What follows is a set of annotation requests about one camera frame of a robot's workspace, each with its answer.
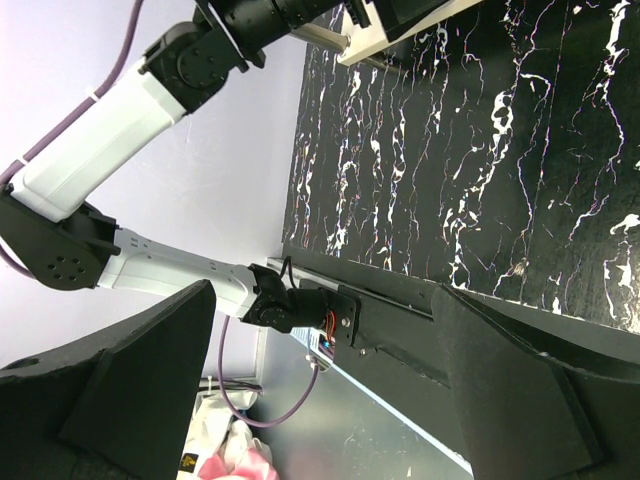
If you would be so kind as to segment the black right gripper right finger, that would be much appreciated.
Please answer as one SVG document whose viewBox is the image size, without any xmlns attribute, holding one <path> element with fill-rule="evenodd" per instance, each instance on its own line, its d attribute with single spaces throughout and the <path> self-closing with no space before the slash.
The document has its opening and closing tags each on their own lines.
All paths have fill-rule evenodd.
<svg viewBox="0 0 640 480">
<path fill-rule="evenodd" d="M 475 478 L 638 478 L 638 364 L 447 287 L 432 312 Z"/>
</svg>

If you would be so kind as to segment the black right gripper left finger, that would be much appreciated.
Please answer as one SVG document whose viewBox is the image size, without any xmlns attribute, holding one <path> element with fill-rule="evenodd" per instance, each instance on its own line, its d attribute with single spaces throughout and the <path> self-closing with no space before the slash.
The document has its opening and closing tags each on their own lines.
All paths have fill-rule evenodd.
<svg viewBox="0 0 640 480">
<path fill-rule="evenodd" d="M 3 367 L 2 478 L 175 478 L 214 312 L 211 283 L 197 281 Z"/>
</svg>

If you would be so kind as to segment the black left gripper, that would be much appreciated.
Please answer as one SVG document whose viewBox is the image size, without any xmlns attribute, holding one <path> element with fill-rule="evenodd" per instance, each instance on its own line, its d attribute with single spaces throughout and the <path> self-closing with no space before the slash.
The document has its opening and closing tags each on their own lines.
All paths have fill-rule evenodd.
<svg viewBox="0 0 640 480">
<path fill-rule="evenodd" d="M 362 32 L 374 24 L 367 1 L 198 1 L 193 22 L 206 31 L 205 44 L 220 53 L 229 67 L 246 70 L 265 66 L 263 49 L 291 35 L 337 54 L 344 54 L 351 35 L 335 33 L 313 23 L 337 6 Z"/>
</svg>

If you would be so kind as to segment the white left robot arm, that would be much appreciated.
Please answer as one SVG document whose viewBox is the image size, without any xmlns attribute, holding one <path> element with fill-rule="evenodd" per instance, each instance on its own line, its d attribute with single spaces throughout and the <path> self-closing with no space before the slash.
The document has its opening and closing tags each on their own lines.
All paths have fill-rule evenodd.
<svg viewBox="0 0 640 480">
<path fill-rule="evenodd" d="M 233 70 L 263 67 L 265 48 L 291 35 L 336 52 L 342 62 L 382 69 L 389 46 L 452 13 L 448 1 L 347 1 L 342 28 L 316 19 L 330 1 L 199 1 L 132 66 L 130 45 L 97 90 L 1 178 L 1 254 L 21 274 L 61 291 L 103 287 L 168 297 L 208 281 L 224 314 L 288 333 L 332 336 L 353 302 L 323 287 L 298 288 L 280 271 L 229 265 L 120 227 L 88 196 L 136 153 L 194 113 Z"/>
</svg>

